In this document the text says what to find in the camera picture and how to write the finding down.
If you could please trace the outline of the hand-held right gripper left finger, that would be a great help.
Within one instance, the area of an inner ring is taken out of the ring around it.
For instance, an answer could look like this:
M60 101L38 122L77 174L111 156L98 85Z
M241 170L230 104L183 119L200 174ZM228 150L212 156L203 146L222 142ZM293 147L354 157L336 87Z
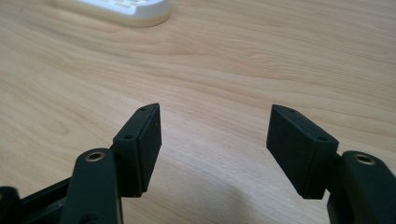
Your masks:
M138 108L109 148L76 159L61 224L123 224L121 199L148 190L162 145L158 104Z

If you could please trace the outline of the white plastic tray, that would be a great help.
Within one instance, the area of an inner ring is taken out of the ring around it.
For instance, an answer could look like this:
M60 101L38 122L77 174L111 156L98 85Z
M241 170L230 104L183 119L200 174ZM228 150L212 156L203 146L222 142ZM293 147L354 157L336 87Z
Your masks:
M133 27L165 22L171 14L170 0L53 0L65 7L100 19Z

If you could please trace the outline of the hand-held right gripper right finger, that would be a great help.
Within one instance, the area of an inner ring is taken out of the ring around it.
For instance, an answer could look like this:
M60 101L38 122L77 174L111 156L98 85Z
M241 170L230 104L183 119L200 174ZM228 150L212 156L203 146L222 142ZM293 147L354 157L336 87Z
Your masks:
M272 106L266 147L302 198L329 192L331 224L396 224L396 176L373 155L339 155L338 145L300 112Z

